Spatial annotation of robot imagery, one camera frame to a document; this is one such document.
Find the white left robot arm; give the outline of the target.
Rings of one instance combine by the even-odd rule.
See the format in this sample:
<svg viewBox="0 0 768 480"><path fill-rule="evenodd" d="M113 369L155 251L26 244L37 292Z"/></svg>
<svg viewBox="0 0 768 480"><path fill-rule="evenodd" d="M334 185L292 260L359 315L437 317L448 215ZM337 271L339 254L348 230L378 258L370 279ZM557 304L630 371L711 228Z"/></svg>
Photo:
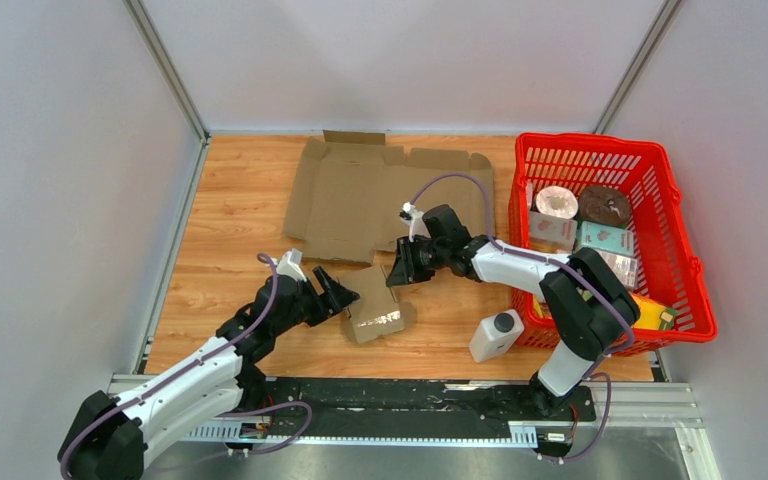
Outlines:
<svg viewBox="0 0 768 480"><path fill-rule="evenodd" d="M307 409L300 400L270 403L257 364L281 334L319 325L359 300L323 268L313 274L318 287L301 273L272 272L254 300L186 359L116 396L88 396L58 452L61 476L139 479L166 449L215 417Z"/></svg>

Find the small brown cardboard box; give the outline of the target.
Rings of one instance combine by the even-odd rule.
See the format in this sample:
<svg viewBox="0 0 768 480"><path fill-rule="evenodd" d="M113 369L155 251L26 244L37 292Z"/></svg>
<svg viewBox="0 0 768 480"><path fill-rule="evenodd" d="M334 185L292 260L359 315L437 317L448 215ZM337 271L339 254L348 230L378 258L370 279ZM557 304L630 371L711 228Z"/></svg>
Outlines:
<svg viewBox="0 0 768 480"><path fill-rule="evenodd" d="M340 277L340 284L354 291L359 299L346 310L341 328L354 344L364 344L401 332L417 321L417 310L400 301L386 285L387 274L381 265L370 266Z"/></svg>

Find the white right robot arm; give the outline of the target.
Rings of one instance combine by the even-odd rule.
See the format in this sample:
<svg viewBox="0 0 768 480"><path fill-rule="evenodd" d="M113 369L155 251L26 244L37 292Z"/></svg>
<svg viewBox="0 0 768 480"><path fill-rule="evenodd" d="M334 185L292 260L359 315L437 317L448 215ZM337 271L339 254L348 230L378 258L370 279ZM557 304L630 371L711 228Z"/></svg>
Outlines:
<svg viewBox="0 0 768 480"><path fill-rule="evenodd" d="M623 337L631 337L641 311L603 257L591 248L571 255L545 254L471 235L447 204L426 212L411 203L399 214L409 233L396 241L390 287L431 280L437 271L478 283L529 292L549 308L560 340L529 382L539 416L558 417L570 392Z"/></svg>

